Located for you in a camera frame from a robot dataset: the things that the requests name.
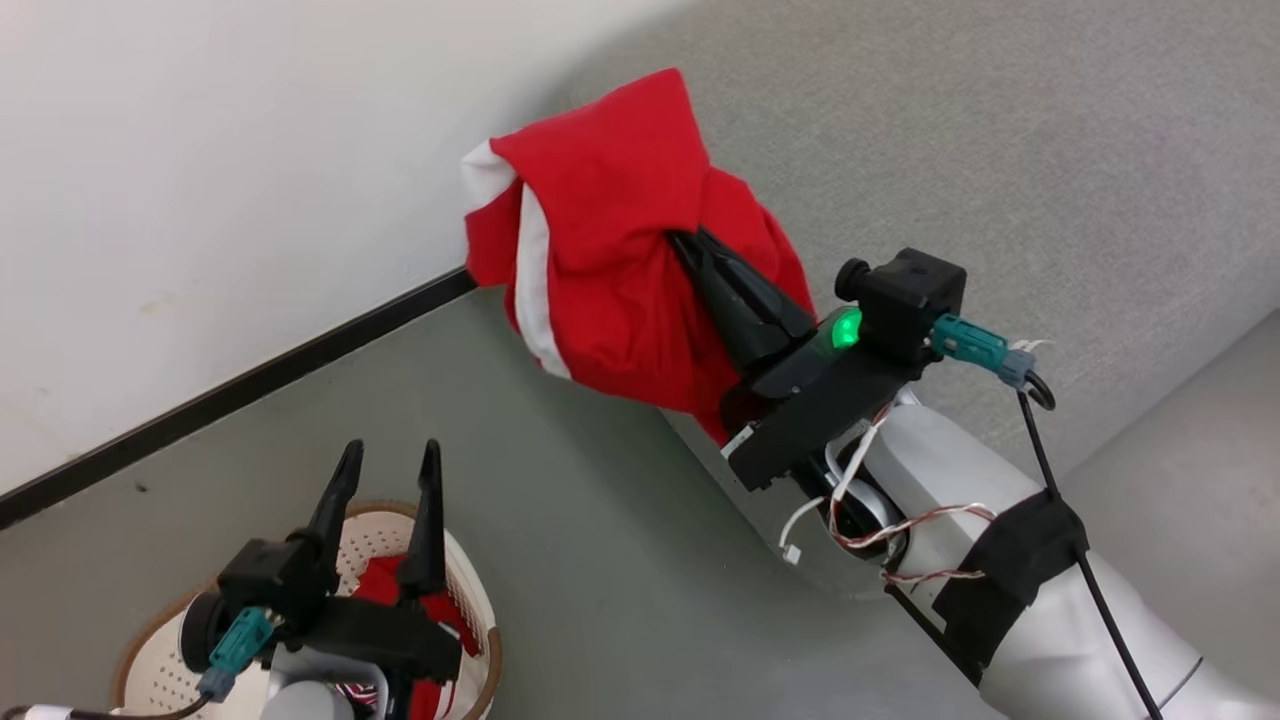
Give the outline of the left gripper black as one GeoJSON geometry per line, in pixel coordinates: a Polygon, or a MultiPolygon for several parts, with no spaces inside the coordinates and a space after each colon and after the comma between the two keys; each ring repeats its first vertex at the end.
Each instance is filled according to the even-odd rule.
{"type": "MultiPolygon", "coordinates": [[[[364,442],[352,439],[305,528],[291,533],[311,551],[323,588],[335,594],[340,580],[337,559],[349,501],[358,488],[364,442]]],[[[419,601],[445,589],[445,525],[442,447],[428,441],[417,478],[419,503],[404,557],[398,566],[398,601],[419,601]]],[[[280,642],[288,650],[310,648],[403,673],[436,684],[460,674],[462,644],[433,621],[421,606],[397,607],[370,600],[325,600],[303,629],[285,625],[280,642]]]]}

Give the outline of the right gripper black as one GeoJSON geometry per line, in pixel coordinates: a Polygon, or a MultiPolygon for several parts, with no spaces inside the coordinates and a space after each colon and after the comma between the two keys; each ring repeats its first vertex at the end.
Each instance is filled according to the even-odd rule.
{"type": "Polygon", "coordinates": [[[863,337],[859,315],[831,315],[815,329],[809,311],[709,231],[669,232],[668,245],[736,373],[758,372],[722,398],[724,456],[746,489],[814,459],[922,377],[923,338],[902,354],[863,337]]]}

